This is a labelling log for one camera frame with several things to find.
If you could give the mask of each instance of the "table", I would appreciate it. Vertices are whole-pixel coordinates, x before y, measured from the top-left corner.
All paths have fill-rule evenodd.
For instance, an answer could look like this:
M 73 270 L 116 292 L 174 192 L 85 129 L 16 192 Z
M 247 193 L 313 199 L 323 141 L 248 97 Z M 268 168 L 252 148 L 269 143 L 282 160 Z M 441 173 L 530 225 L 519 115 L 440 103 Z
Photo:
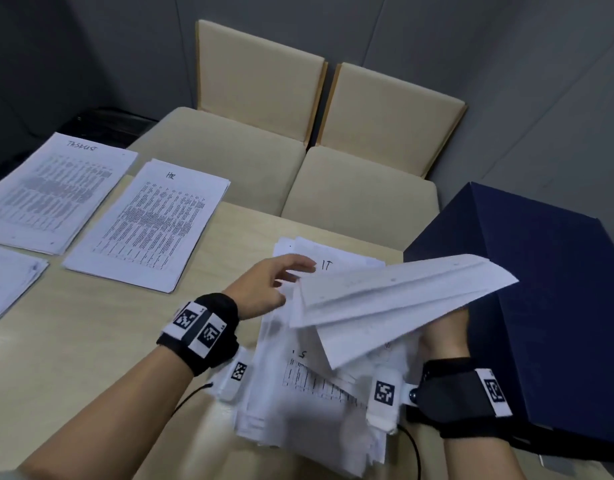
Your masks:
M 92 222 L 130 180 L 122 179 Z M 68 271 L 59 266 L 63 257 L 50 257 L 44 275 L 0 320 L 0 469 L 15 468 L 149 353 L 162 326 L 185 299 L 224 289 L 254 263 L 271 256 L 279 237 L 298 235 L 388 264 L 402 261 L 399 251 L 225 202 L 216 209 L 172 294 Z M 259 325 L 260 319 L 242 322 L 237 332 L 240 343 L 254 347 Z M 203 377 L 194 379 L 190 390 L 203 381 Z M 425 426 L 411 426 L 410 431 L 421 451 L 423 478 L 445 480 L 438 434 Z M 400 436 L 390 438 L 388 464 L 368 477 L 414 477 L 413 449 Z M 529 478 L 562 478 L 542 469 L 535 455 L 518 454 Z M 339 478 L 289 452 L 237 438 L 229 410 L 199 394 L 165 428 L 136 478 L 316 476 Z M 576 476 L 611 478 L 595 462 L 579 462 Z

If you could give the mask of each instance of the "black cable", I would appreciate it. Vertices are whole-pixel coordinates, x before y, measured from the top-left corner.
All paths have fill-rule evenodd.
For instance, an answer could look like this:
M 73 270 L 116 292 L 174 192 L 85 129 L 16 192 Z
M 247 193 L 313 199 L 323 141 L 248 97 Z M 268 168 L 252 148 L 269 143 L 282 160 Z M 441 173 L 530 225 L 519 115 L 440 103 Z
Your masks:
M 183 407 L 183 404 L 186 403 L 187 401 L 189 401 L 189 399 L 191 399 L 193 397 L 193 395 L 197 392 L 200 392 L 202 389 L 208 389 L 209 387 L 213 386 L 213 382 L 208 382 L 207 384 L 205 384 L 204 386 L 200 386 L 198 389 L 196 389 L 195 391 L 193 391 L 191 394 L 189 394 L 187 397 L 185 397 L 183 399 L 183 402 L 178 404 L 175 409 L 174 412 L 171 413 L 171 417 L 174 417 L 174 414 L 176 414 L 178 412 L 178 410 Z
M 413 445 L 414 450 L 416 451 L 416 465 L 418 466 L 417 478 L 418 480 L 420 480 L 420 476 L 422 475 L 422 468 L 420 466 L 420 451 L 418 451 L 418 446 L 416 445 L 416 441 L 414 440 L 414 437 L 411 436 L 411 433 L 409 433 L 404 426 L 398 425 L 398 429 L 407 435 L 407 438 L 409 438 L 409 441 L 411 441 L 411 444 Z

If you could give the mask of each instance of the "chair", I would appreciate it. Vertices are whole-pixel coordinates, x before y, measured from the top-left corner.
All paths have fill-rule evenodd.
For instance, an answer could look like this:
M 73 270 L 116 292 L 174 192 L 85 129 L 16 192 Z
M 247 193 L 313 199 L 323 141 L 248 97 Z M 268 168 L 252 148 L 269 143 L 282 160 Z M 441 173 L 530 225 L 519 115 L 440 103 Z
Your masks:
M 404 250 L 438 214 L 424 176 L 465 110 L 456 98 L 339 65 L 318 146 L 282 217 Z
M 231 180 L 224 200 L 280 215 L 305 156 L 322 57 L 200 20 L 198 110 L 180 107 L 132 144 L 129 170 L 157 158 Z

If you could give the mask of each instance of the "hand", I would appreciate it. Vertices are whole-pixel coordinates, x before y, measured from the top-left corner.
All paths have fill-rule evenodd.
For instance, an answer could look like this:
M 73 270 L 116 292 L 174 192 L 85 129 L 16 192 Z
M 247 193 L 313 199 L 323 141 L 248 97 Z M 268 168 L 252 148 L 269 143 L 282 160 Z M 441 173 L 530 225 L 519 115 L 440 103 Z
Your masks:
M 231 283 L 223 293 L 238 305 L 241 320 L 259 317 L 283 306 L 286 298 L 277 289 L 284 280 L 295 283 L 295 274 L 287 270 L 316 271 L 316 262 L 299 254 L 286 254 L 277 258 L 263 259 L 256 263 L 247 273 Z
M 429 359 L 469 357 L 468 324 L 469 312 L 459 308 L 425 325 L 421 344 L 427 349 Z

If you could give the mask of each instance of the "person's left arm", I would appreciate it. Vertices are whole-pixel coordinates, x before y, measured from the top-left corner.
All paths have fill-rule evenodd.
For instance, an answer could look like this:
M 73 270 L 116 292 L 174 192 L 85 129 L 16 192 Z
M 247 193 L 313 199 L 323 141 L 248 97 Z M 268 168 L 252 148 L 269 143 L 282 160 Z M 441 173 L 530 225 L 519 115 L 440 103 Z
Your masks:
M 284 304 L 276 280 L 295 281 L 287 270 L 315 270 L 304 256 L 285 255 L 257 263 L 223 293 L 240 319 Z M 158 346 L 118 382 L 60 428 L 18 470 L 34 480 L 112 480 L 134 476 L 171 418 L 191 380 L 191 368 Z

